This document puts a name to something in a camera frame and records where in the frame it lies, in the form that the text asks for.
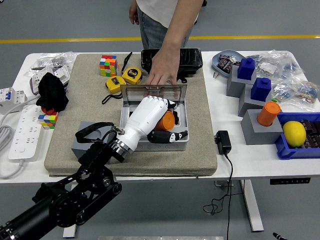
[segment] tape measure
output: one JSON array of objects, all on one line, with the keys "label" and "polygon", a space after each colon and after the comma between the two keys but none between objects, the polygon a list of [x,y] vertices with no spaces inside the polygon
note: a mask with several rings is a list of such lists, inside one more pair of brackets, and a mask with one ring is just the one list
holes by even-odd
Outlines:
[{"label": "tape measure", "polygon": [[126,81],[121,76],[112,76],[109,77],[106,82],[105,86],[109,89],[111,94],[115,94],[121,91],[120,85],[126,85]]},{"label": "tape measure", "polygon": [[142,79],[142,72],[137,67],[129,67],[122,74],[123,79],[129,84],[138,84]]}]

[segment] gray box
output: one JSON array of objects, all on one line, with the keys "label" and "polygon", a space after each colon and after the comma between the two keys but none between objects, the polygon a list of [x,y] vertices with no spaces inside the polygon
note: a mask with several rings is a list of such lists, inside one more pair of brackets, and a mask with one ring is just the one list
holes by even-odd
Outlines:
[{"label": "gray box", "polygon": [[283,133],[277,117],[271,126],[260,125],[257,121],[260,112],[260,109],[248,109],[241,121],[241,128],[247,145],[274,144]]},{"label": "gray box", "polygon": [[229,77],[226,81],[226,95],[239,98],[246,84],[253,85],[257,79],[257,70],[254,69],[251,80],[238,78],[239,66],[233,65]]},{"label": "gray box", "polygon": [[[82,130],[92,124],[94,124],[94,122],[81,121],[79,128],[78,128],[78,131],[80,131],[80,130]],[[102,139],[102,137],[109,130],[111,130],[111,126],[104,126],[104,127],[101,127],[99,129],[93,131],[92,133],[88,134],[85,138],[87,138],[87,139],[98,139],[98,138]],[[109,136],[104,139],[104,142],[108,143],[112,139],[113,136],[114,136],[114,133],[109,134]],[[90,148],[90,146],[92,144],[93,143],[79,143],[77,141],[77,139],[74,138],[72,146],[71,146],[71,150],[73,151],[74,155],[79,159],[82,157],[83,154],[85,154],[85,152]]]},{"label": "gray box", "polygon": [[142,99],[147,96],[159,96],[177,103],[177,114],[179,123],[174,126],[170,132],[180,133],[188,131],[188,135],[178,141],[168,144],[156,144],[148,141],[146,137],[141,138],[138,142],[136,152],[150,152],[150,151],[184,151],[187,149],[189,141],[189,128],[186,107],[186,84],[175,85],[158,85],[156,88],[148,89],[144,85],[121,85],[121,92],[123,96],[123,103],[121,108],[120,128],[124,128],[131,115],[137,108]]},{"label": "gray box", "polygon": [[253,85],[246,84],[239,98],[238,116],[243,117],[248,109],[262,109],[266,102],[272,100],[271,91],[265,101],[251,99],[251,89]]}]

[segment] plastic bag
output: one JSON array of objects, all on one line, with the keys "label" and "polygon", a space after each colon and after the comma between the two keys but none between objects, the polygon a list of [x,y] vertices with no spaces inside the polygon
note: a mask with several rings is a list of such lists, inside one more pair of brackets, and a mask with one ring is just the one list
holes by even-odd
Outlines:
[{"label": "plastic bag", "polygon": [[318,98],[319,91],[319,85],[309,81],[302,81],[288,104],[295,105],[309,112],[314,112],[314,103]]},{"label": "plastic bag", "polygon": [[302,83],[297,77],[274,81],[271,83],[271,95],[273,99],[276,99],[279,103],[283,103],[292,99],[301,87]]},{"label": "plastic bag", "polygon": [[304,73],[288,51],[271,50],[249,57],[255,61],[257,77],[269,78],[272,82]]},{"label": "plastic bag", "polygon": [[71,74],[78,53],[68,52],[57,52],[57,53],[44,53],[41,55],[36,62],[30,67],[24,75],[32,77],[35,73],[43,69],[45,66],[51,66],[52,68],[67,66],[69,73]]}]

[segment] yellow lemon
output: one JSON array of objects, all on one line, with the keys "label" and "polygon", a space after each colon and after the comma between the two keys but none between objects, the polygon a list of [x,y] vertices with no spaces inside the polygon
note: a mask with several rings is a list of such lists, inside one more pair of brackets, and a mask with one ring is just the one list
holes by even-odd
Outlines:
[{"label": "yellow lemon", "polygon": [[300,147],[306,140],[305,127],[298,121],[288,121],[283,125],[286,142],[293,148]]}]

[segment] black power adapter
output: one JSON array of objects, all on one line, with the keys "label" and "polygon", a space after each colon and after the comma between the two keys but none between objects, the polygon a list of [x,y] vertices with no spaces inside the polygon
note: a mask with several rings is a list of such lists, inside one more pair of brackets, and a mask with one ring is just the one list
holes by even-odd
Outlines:
[{"label": "black power adapter", "polygon": [[220,155],[228,154],[231,151],[231,142],[228,131],[218,131],[214,136],[214,142],[218,146],[218,151]]}]

